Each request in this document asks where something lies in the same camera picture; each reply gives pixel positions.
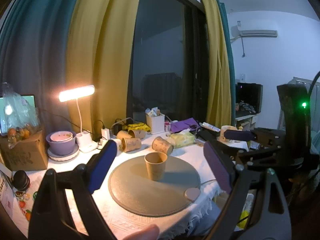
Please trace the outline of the fingertip at bottom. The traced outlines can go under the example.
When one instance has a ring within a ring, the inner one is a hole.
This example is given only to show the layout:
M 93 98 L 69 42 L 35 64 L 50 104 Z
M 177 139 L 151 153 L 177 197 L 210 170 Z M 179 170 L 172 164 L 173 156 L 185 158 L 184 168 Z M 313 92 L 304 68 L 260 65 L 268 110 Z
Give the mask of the fingertip at bottom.
M 157 240 L 160 229 L 156 224 L 151 224 L 140 231 L 132 233 L 123 240 Z

